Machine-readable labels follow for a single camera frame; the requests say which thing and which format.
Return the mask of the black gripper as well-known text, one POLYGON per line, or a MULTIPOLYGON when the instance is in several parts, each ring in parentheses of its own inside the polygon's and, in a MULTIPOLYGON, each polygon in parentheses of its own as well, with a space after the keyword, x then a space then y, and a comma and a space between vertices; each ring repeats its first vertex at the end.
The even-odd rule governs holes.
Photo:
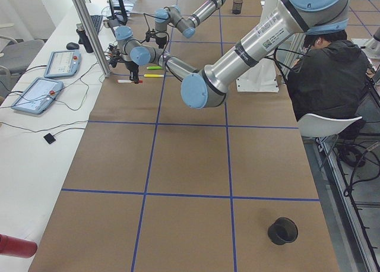
POLYGON ((133 61, 125 61, 124 64, 130 72, 130 76, 129 76, 130 81, 132 81, 134 84, 139 84, 140 83, 139 65, 137 65, 133 61))
POLYGON ((156 35, 156 44, 159 48, 164 48, 167 44, 166 34, 157 34, 156 35))

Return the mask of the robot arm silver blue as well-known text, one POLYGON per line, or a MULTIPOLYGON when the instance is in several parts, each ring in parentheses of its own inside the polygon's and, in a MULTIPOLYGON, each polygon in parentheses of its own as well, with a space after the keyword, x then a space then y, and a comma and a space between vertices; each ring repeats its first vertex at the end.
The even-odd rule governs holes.
POLYGON ((183 102, 196 109, 225 102, 229 85, 295 33, 343 30, 349 0, 277 0, 274 10, 212 65, 196 69, 163 49, 142 45, 132 29, 120 26, 115 37, 122 57, 138 68, 156 64, 181 81, 183 102))
POLYGON ((185 18, 177 5, 157 9, 154 13, 155 41, 159 49, 163 49, 168 41, 167 27, 171 24, 185 38, 195 34, 195 29, 208 17, 219 10, 226 0, 206 0, 192 14, 185 18))

